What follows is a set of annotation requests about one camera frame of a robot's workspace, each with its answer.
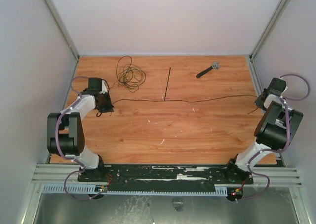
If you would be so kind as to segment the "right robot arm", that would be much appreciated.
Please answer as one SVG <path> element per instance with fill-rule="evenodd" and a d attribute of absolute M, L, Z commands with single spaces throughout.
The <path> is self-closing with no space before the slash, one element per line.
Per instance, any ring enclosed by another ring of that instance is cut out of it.
<path fill-rule="evenodd" d="M 303 113 L 288 105 L 283 96 L 286 90 L 287 82 L 283 76 L 274 77 L 255 100 L 255 105 L 265 113 L 254 131 L 255 141 L 227 163 L 224 170 L 227 182 L 245 181 L 252 175 L 251 169 L 266 155 L 283 153 L 290 146 Z"/>

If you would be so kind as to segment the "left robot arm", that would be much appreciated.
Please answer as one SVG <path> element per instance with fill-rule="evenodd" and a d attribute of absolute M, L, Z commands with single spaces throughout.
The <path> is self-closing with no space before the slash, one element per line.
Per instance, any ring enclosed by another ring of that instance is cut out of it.
<path fill-rule="evenodd" d="M 82 122 L 93 110 L 97 111 L 97 117 L 114 111 L 109 90 L 106 80 L 90 77 L 87 88 L 76 91 L 76 100 L 71 105 L 47 117 L 47 150 L 79 164 L 78 181 L 81 182 L 99 182 L 106 178 L 102 157 L 85 144 Z"/>

